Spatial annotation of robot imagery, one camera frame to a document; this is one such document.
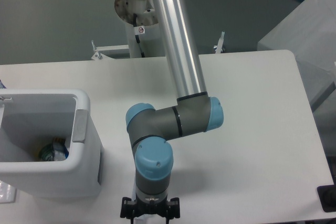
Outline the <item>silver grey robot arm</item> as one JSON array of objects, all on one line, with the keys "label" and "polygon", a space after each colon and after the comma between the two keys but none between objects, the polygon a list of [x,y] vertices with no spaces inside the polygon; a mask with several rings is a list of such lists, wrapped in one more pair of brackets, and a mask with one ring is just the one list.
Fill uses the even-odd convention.
[{"label": "silver grey robot arm", "polygon": [[181,215],[179,198],[169,197],[174,165],[171,140],[221,127],[224,111],[207,92],[185,0],[151,0],[174,85],[175,103],[156,108],[131,106],[125,115],[134,160],[134,196],[123,197],[120,217],[134,222],[159,216],[166,222]]}]

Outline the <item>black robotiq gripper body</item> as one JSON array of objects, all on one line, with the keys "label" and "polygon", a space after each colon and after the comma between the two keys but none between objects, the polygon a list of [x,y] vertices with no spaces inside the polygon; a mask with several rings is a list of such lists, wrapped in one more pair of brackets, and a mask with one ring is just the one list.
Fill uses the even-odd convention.
[{"label": "black robotiq gripper body", "polygon": [[134,204],[134,209],[132,210],[131,223],[134,223],[136,218],[143,217],[145,215],[160,216],[163,217],[165,223],[170,223],[168,218],[169,202],[165,198],[163,201],[156,203],[154,201],[149,201],[145,203],[141,201],[138,197],[132,202]]}]

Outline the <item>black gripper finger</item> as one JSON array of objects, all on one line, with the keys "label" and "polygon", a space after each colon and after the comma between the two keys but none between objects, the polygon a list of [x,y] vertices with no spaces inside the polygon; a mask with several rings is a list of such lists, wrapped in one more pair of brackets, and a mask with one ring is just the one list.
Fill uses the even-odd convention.
[{"label": "black gripper finger", "polygon": [[180,199],[178,197],[171,198],[166,202],[166,219],[178,219],[181,216],[180,212]]},{"label": "black gripper finger", "polygon": [[120,218],[135,218],[136,201],[129,197],[123,197],[121,203]]}]

